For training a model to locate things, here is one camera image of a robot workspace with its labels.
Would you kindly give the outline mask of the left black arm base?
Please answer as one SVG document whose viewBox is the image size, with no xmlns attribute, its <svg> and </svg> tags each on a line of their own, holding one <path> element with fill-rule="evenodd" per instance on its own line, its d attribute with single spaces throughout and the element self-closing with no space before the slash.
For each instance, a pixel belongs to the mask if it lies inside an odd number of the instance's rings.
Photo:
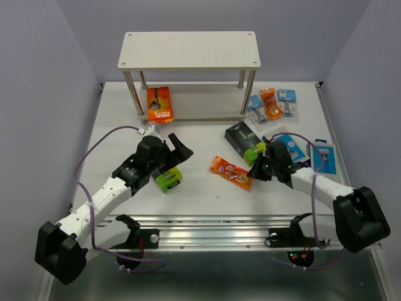
<svg viewBox="0 0 401 301">
<path fill-rule="evenodd" d="M 138 221 L 126 214 L 121 214 L 115 218 L 117 226 L 122 226 L 117 234 L 113 237 L 117 239 L 110 248 L 111 249 L 127 249 L 127 250 L 153 250 L 159 247 L 160 230 L 157 228 L 142 228 Z"/>
</svg>

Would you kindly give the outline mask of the orange razor bag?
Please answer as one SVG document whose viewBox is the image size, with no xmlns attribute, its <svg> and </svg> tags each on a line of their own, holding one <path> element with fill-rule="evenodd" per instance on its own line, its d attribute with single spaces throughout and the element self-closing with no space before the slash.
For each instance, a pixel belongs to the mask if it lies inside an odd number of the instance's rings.
<svg viewBox="0 0 401 301">
<path fill-rule="evenodd" d="M 261 97 L 269 120 L 276 120 L 282 116 L 283 111 L 277 103 L 275 88 L 260 89 L 259 96 Z"/>
<path fill-rule="evenodd" d="M 247 171 L 222 157 L 215 156 L 210 171 L 242 189 L 249 191 L 251 188 L 251 178 L 247 176 Z"/>
</svg>

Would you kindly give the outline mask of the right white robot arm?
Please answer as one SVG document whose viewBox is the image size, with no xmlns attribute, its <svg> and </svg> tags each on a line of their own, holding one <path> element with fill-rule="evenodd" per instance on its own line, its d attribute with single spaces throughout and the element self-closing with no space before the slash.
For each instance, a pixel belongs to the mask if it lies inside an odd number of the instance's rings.
<svg viewBox="0 0 401 301">
<path fill-rule="evenodd" d="M 293 162 L 282 141 L 270 142 L 247 174 L 252 179 L 272 177 L 291 189 L 309 194 L 334 214 L 334 236 L 342 246 L 358 253 L 390 235 L 390 226 L 374 192 L 368 187 L 344 186 L 317 174 L 303 162 Z"/>
</svg>

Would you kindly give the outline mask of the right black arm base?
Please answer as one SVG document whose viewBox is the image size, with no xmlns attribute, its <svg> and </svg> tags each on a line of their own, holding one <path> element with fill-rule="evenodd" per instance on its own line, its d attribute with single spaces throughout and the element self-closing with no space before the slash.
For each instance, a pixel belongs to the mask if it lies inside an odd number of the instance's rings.
<svg viewBox="0 0 401 301">
<path fill-rule="evenodd" d="M 315 236 L 305 236 L 299 223 L 311 217 L 312 213 L 304 213 L 295 216 L 287 228 L 269 228 L 269 235 L 265 239 L 265 245 L 270 248 L 296 248 L 304 246 L 317 247 Z"/>
</svg>

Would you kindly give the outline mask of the orange razor bag bottom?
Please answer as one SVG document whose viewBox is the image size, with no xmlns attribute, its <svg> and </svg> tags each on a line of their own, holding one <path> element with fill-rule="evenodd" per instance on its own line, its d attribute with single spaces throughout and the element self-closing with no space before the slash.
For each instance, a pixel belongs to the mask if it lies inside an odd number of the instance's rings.
<svg viewBox="0 0 401 301">
<path fill-rule="evenodd" d="M 242 189 L 249 191 L 251 188 L 251 178 L 247 176 L 247 171 L 222 157 L 215 156 L 210 171 Z"/>
</svg>

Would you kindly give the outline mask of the orange razor bag top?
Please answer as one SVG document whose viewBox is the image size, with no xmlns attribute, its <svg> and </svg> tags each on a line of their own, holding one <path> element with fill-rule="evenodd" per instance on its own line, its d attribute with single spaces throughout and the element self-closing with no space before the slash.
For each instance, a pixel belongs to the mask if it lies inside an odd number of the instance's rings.
<svg viewBox="0 0 401 301">
<path fill-rule="evenodd" d="M 269 120 L 276 120 L 282 116 L 283 111 L 277 103 L 275 88 L 260 89 L 259 96 L 261 97 Z"/>
</svg>

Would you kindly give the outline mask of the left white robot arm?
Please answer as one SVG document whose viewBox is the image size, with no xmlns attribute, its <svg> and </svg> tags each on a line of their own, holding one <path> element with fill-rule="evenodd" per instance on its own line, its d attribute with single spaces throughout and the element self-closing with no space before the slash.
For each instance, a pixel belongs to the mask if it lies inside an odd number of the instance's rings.
<svg viewBox="0 0 401 301">
<path fill-rule="evenodd" d="M 140 232 L 140 224 L 127 216 L 117 216 L 108 226 L 97 226 L 119 205 L 148 184 L 155 173 L 165 173 L 193 155 L 175 134 L 169 134 L 174 149 L 166 141 L 146 135 L 137 150 L 112 172 L 106 183 L 88 201 L 57 223 L 49 221 L 38 231 L 34 260 L 61 283 L 79 277 L 86 264 L 100 252 L 123 244 L 142 251 L 150 244 L 150 233 Z"/>
</svg>

